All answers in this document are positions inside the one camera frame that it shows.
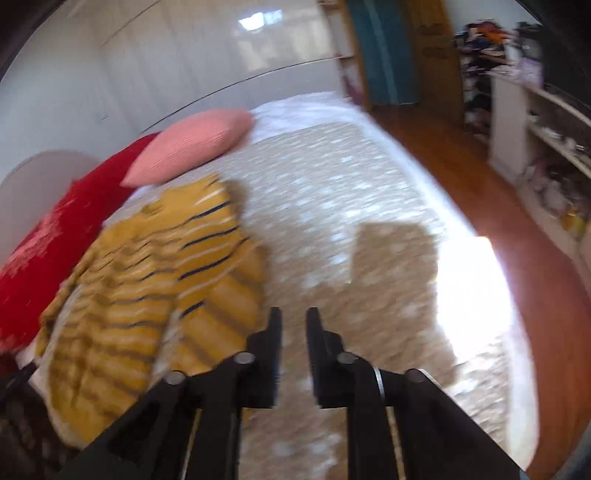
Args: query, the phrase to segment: wooden door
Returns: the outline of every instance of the wooden door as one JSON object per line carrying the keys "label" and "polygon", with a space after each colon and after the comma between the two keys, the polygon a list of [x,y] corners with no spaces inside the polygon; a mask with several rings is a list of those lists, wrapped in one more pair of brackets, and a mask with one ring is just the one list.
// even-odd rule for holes
{"label": "wooden door", "polygon": [[462,73],[443,0],[404,0],[418,74],[419,104],[461,126]]}

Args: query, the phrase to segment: pink pillow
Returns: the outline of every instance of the pink pillow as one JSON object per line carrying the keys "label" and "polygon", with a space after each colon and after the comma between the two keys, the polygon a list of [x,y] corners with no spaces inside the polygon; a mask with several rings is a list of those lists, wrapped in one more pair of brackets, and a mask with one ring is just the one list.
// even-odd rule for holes
{"label": "pink pillow", "polygon": [[139,187],[178,177],[227,152],[252,124],[252,115],[238,109],[208,110],[187,117],[148,145],[121,185]]}

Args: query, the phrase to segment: yellow striped sweater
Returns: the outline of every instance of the yellow striped sweater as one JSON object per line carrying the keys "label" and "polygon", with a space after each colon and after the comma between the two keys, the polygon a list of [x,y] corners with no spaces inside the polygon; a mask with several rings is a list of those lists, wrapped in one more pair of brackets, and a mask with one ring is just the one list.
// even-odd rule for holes
{"label": "yellow striped sweater", "polygon": [[167,190],[106,228],[41,315],[39,356],[80,286],[48,370],[52,409],[91,442],[149,387],[171,315],[181,339],[170,367],[211,369],[259,329],[262,281],[259,249],[216,175]]}

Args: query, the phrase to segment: pillow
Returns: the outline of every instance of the pillow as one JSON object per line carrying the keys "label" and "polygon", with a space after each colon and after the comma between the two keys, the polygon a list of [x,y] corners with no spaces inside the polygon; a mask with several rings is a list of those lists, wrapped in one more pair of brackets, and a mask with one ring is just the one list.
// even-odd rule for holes
{"label": "pillow", "polygon": [[146,148],[121,183],[139,187],[164,183],[227,152],[251,128],[247,110],[215,109],[168,127]]}
{"label": "pillow", "polygon": [[129,167],[158,134],[113,155],[79,181],[43,217],[0,270],[0,352],[27,346],[51,303],[106,220],[134,191],[120,186]]}

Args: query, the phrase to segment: sweater sleeve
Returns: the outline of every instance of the sweater sleeve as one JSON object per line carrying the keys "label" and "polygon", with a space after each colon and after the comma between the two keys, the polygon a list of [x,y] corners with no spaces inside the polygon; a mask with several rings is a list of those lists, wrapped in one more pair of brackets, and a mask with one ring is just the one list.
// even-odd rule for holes
{"label": "sweater sleeve", "polygon": [[56,293],[56,297],[39,317],[41,329],[37,335],[37,343],[35,346],[35,355],[37,357],[41,357],[45,352],[53,332],[53,327],[62,307],[74,290],[80,276],[92,265],[96,256],[96,252],[97,246],[95,241],[86,251],[84,256],[82,256],[78,264],[74,267],[74,270],[70,276],[62,282],[60,289]]}

